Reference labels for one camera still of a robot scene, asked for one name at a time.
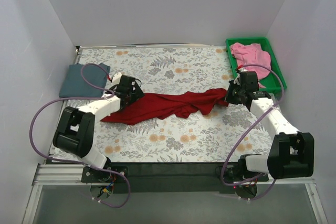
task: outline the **floral pattern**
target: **floral pattern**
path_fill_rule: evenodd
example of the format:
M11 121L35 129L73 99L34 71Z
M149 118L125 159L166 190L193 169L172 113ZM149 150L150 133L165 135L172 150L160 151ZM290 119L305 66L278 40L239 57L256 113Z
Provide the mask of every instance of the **floral pattern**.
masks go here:
M122 72L134 76L142 81L144 92L162 94L227 89L233 77L223 47L84 49L79 62L105 63L111 66L111 75ZM242 105L216 105L210 114L196 112L188 119L172 115L134 126L100 122L94 129L94 145L113 162L223 162L255 120ZM258 125L230 160L237 161L247 153L266 153L270 146L268 133ZM54 147L51 153L56 158L73 159Z

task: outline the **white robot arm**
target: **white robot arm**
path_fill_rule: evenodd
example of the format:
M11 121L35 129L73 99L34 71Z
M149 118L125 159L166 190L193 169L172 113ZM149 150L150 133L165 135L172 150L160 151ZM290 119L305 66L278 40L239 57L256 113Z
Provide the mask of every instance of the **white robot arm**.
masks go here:
M101 169L107 167L110 160L93 145L95 124L144 96L136 78L121 73L113 76L110 90L114 92L112 97L112 93L106 93L102 100L78 108L66 107L53 139L54 146L78 156L86 164Z
M230 81L225 101L245 105L257 118L274 106L271 96L266 91L259 91L257 74L246 70ZM273 108L261 123L273 139L271 150L268 154L241 156L239 171L267 173L274 179L311 176L314 161L312 135L301 133L277 108Z

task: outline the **pink cloth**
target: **pink cloth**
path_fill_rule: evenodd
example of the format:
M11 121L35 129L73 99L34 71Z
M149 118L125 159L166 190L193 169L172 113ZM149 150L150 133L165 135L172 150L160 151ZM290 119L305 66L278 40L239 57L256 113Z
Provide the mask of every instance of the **pink cloth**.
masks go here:
M234 43L230 46L231 54L237 59L238 66L246 64L259 64L271 68L271 56L268 52L261 49L260 44L243 45L241 43ZM269 71L259 67L246 67L248 71L257 72L258 81L267 77Z

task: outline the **gray cloth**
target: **gray cloth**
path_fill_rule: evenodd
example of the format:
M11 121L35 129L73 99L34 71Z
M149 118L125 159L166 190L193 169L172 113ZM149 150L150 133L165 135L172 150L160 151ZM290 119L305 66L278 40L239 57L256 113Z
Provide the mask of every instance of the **gray cloth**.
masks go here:
M84 65L75 64L69 66L69 71L63 82L61 90L59 91L59 97L101 97L103 95L103 90L96 89L88 85L80 75L80 70ZM101 63L107 72L110 72L110 67ZM84 77L88 82L93 85L104 88L106 85L107 75L100 68L89 65L83 70Z

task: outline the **white wall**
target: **white wall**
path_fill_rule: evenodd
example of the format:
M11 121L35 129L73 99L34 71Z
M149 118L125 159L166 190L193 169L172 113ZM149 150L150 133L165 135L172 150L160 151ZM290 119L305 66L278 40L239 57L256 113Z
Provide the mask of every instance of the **white wall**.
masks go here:
M21 223L37 163L28 127L57 97L75 48L49 0L0 0L0 223ZM60 104L38 119L35 140L47 153Z
M50 0L74 45L265 36L284 0Z
M315 138L314 177L329 223L336 223L335 17L335 0L286 0L268 33L288 86L281 109Z

